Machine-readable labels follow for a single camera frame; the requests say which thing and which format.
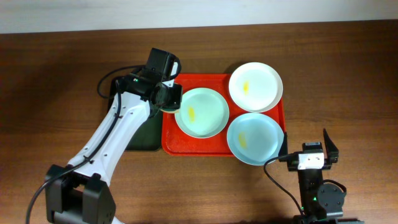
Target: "yellow mark on plate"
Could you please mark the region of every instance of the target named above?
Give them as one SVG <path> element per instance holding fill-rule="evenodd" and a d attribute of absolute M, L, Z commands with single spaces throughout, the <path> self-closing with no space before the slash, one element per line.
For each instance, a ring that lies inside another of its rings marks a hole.
<path fill-rule="evenodd" d="M 249 94 L 249 81 L 245 81 L 243 83 L 243 93 L 245 95 Z"/>
<path fill-rule="evenodd" d="M 243 149 L 248 148 L 248 145 L 246 144 L 246 138 L 244 137 L 244 132 L 239 133 L 238 140 Z"/>
<path fill-rule="evenodd" d="M 189 122 L 193 123 L 195 121 L 195 110 L 193 107 L 188 108 Z"/>

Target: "plate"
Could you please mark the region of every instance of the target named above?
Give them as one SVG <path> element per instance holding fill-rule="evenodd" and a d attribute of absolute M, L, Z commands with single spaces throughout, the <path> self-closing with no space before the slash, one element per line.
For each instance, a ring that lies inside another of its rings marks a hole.
<path fill-rule="evenodd" d="M 272 109 L 282 98 L 283 84 L 270 66 L 251 62 L 237 68 L 229 80 L 229 94 L 242 109 L 262 113 Z"/>
<path fill-rule="evenodd" d="M 272 118 L 246 113 L 232 121 L 227 132 L 229 149 L 240 161 L 263 166 L 278 156 L 284 133 Z"/>
<path fill-rule="evenodd" d="M 175 114 L 179 128 L 195 138 L 210 138 L 222 131 L 229 119 L 228 104 L 218 92 L 209 88 L 192 89 L 182 96 Z"/>

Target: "wooden table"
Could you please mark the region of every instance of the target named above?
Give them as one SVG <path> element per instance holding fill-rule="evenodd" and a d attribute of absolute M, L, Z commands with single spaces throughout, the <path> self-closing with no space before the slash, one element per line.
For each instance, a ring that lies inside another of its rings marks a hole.
<path fill-rule="evenodd" d="M 323 140 L 340 149 L 324 178 L 348 188 L 345 217 L 398 220 L 398 21 L 0 35 L 0 223 L 22 223 L 52 164 L 66 165 L 106 114 L 96 95 L 108 71 L 144 63 L 151 47 L 182 72 L 230 73 L 245 62 L 284 82 L 289 151 Z M 270 173 L 299 198 L 297 173 Z M 260 167 L 233 157 L 125 152 L 113 175 L 126 223 L 236 223 L 298 214 Z M 45 223 L 44 194 L 32 223 Z"/>

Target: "white backdrop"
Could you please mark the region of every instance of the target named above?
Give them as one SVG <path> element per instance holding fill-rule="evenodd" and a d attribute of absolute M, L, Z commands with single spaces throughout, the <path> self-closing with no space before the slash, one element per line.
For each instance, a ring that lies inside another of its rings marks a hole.
<path fill-rule="evenodd" d="M 398 19 L 398 0 L 0 0 L 0 33 Z"/>

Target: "black tray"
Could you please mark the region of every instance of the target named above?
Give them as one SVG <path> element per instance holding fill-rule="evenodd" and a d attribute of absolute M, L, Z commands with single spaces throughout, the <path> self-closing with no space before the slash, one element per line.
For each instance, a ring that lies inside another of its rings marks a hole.
<path fill-rule="evenodd" d="M 110 94 L 116 93 L 115 81 L 112 80 Z M 108 110 L 112 106 L 113 99 L 108 101 Z M 162 145 L 162 120 L 163 112 L 158 112 L 156 116 L 145 121 L 131 138 L 125 150 L 128 151 L 157 151 Z"/>

